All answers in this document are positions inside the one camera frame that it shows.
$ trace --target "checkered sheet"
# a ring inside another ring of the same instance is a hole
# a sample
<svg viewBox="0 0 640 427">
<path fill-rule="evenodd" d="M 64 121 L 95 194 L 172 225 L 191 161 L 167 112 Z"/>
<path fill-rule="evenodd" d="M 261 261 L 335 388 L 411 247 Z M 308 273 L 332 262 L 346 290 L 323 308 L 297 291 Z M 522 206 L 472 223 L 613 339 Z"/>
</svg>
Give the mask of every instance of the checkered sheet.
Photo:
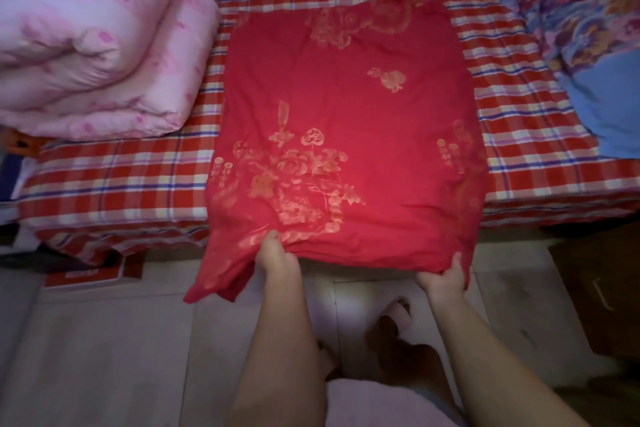
<svg viewBox="0 0 640 427">
<path fill-rule="evenodd" d="M 224 14 L 193 114 L 157 139 L 58 143 L 22 190 L 22 222 L 88 263 L 116 249 L 206 243 L 204 188 L 220 128 L 222 75 L 238 11 L 364 0 L 216 0 Z M 624 216 L 640 208 L 640 161 L 601 158 L 522 20 L 498 0 L 441 0 L 475 77 L 492 189 L 486 226 Z"/>
</svg>

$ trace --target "red pillowcase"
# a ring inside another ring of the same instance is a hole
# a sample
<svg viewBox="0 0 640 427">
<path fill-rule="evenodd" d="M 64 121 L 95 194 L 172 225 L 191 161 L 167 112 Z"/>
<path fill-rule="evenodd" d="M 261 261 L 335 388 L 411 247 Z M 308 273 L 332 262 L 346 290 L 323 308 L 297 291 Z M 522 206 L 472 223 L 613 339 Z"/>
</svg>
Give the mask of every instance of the red pillowcase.
<svg viewBox="0 0 640 427">
<path fill-rule="evenodd" d="M 348 266 L 468 272 L 487 164 L 446 8 L 373 0 L 245 15 L 206 188 L 211 233 L 185 300 L 234 300 L 270 229 Z"/>
</svg>

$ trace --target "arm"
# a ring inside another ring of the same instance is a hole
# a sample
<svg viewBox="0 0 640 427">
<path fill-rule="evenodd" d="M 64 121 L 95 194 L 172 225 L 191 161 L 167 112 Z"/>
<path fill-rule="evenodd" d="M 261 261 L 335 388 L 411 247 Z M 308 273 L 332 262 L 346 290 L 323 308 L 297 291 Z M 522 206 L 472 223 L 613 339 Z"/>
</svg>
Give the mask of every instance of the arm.
<svg viewBox="0 0 640 427">
<path fill-rule="evenodd" d="M 226 425 L 324 426 L 326 388 L 298 259 L 270 232 L 256 264 L 266 273 L 264 301 Z"/>
<path fill-rule="evenodd" d="M 465 301 L 460 254 L 443 275 L 419 273 L 467 415 L 475 427 L 589 427 L 496 338 Z"/>
</svg>

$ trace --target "pillow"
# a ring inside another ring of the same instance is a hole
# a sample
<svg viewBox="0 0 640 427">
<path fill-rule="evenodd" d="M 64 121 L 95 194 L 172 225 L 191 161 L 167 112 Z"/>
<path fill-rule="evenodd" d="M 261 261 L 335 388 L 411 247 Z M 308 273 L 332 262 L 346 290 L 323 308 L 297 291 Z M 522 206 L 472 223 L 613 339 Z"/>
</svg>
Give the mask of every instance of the pillow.
<svg viewBox="0 0 640 427">
<path fill-rule="evenodd" d="M 233 300 L 270 229 L 288 252 L 438 272 L 473 257 L 488 167 L 472 76 L 439 2 L 239 18 L 185 300 Z"/>
<path fill-rule="evenodd" d="M 640 0 L 502 1 L 537 38 L 600 153 L 640 158 Z"/>
</svg>

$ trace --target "drawer handle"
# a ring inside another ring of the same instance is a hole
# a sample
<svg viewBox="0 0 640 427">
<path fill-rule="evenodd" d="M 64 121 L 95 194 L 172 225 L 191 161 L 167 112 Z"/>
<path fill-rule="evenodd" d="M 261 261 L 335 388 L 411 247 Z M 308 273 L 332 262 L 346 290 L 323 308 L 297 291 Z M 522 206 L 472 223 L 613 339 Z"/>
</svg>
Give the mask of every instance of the drawer handle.
<svg viewBox="0 0 640 427">
<path fill-rule="evenodd" d="M 602 301 L 602 305 L 604 305 L 605 309 L 615 310 L 607 303 L 607 300 L 605 299 L 604 294 L 602 293 L 602 291 L 600 290 L 600 287 L 598 286 L 599 281 L 600 281 L 600 277 L 593 280 L 592 284 L 593 284 L 593 288 L 596 289 L 596 292 L 600 296 L 600 301 Z"/>
</svg>

